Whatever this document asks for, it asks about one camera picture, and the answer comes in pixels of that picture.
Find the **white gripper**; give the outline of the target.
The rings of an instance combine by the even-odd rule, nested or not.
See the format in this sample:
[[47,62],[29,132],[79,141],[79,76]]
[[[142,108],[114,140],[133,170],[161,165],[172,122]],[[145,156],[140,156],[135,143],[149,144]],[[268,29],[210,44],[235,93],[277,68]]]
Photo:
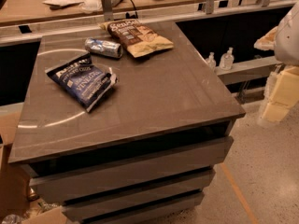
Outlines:
[[257,119],[262,127],[279,124],[299,102],[299,2],[280,21],[274,52],[278,61],[294,66],[270,73]]

